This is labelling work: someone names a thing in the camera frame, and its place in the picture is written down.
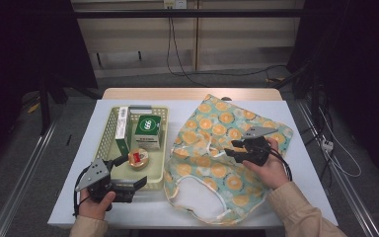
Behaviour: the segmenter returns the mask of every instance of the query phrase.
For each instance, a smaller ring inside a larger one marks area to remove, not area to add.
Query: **green box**
[[[131,122],[130,110],[128,107],[119,107],[118,120],[116,123],[115,141],[121,155],[130,152],[131,146]]]
[[[140,116],[134,132],[138,147],[143,149],[161,148],[161,119],[159,116]]]

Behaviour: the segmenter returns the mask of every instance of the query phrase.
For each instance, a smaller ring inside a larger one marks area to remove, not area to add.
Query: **sleeve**
[[[99,237],[104,236],[107,232],[108,223],[104,220],[93,219],[85,216],[78,215],[75,224],[70,230],[71,237]]]
[[[312,206],[293,182],[270,193],[267,200],[284,223],[287,237],[346,236],[322,217],[321,210]]]

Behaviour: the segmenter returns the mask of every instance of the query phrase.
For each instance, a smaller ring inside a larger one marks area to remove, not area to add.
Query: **fabric bag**
[[[207,95],[180,129],[166,163],[164,189],[169,203],[205,223],[218,225],[237,224],[258,207],[265,200],[267,187],[224,152],[224,148],[235,150],[231,141],[240,140],[252,126],[277,129],[268,136],[278,141],[278,151],[285,155],[293,135],[290,127]],[[206,219],[176,205],[174,197],[180,191],[180,181],[186,178],[194,178],[214,192],[223,202],[224,212]]]

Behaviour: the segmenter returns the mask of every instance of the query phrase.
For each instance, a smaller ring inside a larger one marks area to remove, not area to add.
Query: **plastic basket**
[[[101,137],[97,149],[96,158],[103,160],[113,160],[121,155],[115,142],[115,130],[118,118],[119,107],[111,109],[104,133]],[[134,139],[134,131],[137,128],[138,119],[142,115],[160,116],[161,119],[161,148],[156,150],[147,150],[150,161],[142,170],[133,170],[127,162],[118,167],[113,167],[111,176],[115,183],[130,182],[140,180],[147,176],[147,184],[142,190],[159,190],[163,187],[163,171],[165,164],[166,141],[168,134],[168,108],[161,106],[129,106],[130,123],[132,125],[130,150],[137,148],[137,142]]]

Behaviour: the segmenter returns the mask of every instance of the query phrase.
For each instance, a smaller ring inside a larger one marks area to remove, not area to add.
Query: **hand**
[[[266,141],[270,144],[271,149],[278,150],[278,142],[276,140],[266,138]],[[247,160],[243,161],[243,165],[257,174],[263,183],[273,190],[288,183],[287,174],[285,173],[282,162],[271,154],[269,154],[263,166],[258,166]]]
[[[104,220],[106,217],[106,210],[110,204],[115,199],[115,192],[108,192],[106,196],[101,200],[100,203],[94,202],[89,197],[89,192],[87,189],[81,190],[81,201],[84,200],[81,205],[79,205],[79,215]]]

